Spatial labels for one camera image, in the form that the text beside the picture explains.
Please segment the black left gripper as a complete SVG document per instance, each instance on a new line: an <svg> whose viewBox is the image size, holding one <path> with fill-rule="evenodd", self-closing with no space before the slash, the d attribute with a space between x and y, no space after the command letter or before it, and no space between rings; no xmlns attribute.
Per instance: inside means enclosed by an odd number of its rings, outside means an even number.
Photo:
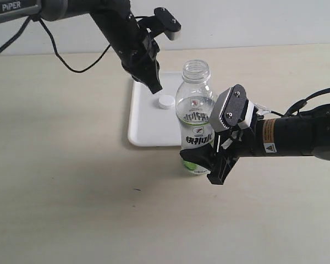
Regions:
<svg viewBox="0 0 330 264"><path fill-rule="evenodd" d="M92 19L120 58L122 67L136 82L144 84L152 94L160 92L158 48L152 45L147 31L139 27L130 9L101 9Z"/></svg>

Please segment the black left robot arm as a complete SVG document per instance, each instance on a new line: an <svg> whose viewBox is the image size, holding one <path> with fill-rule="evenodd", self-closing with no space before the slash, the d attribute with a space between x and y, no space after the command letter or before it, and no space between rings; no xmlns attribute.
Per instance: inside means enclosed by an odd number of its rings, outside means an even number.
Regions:
<svg viewBox="0 0 330 264"><path fill-rule="evenodd" d="M123 69L135 81L153 94L162 90L156 59L160 49L147 29L139 25L130 1L0 1L0 24L25 18L18 32L0 47L0 54L22 35L29 22L38 21L51 39L55 55L66 64L45 22L84 14L92 17L107 39L108 48L114 49Z"/></svg>

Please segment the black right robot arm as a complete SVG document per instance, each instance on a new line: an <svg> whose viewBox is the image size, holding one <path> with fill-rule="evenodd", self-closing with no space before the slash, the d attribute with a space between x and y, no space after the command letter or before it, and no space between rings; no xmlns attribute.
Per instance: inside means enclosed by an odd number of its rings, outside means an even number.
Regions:
<svg viewBox="0 0 330 264"><path fill-rule="evenodd" d="M256 117L248 129L215 133L213 143L180 151L183 160L208 170L222 185L242 157L310 157L330 161L330 104L274 119Z"/></svg>

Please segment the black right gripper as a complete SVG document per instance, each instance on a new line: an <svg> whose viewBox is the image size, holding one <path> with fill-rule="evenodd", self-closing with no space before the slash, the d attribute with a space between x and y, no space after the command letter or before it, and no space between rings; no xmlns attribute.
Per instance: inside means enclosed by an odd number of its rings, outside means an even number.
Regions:
<svg viewBox="0 0 330 264"><path fill-rule="evenodd" d="M221 133L214 132L214 145L182 149L179 154L184 167L192 174L208 174L213 185L222 185L239 160L239 151L251 151L255 146L258 109L248 103L239 123Z"/></svg>

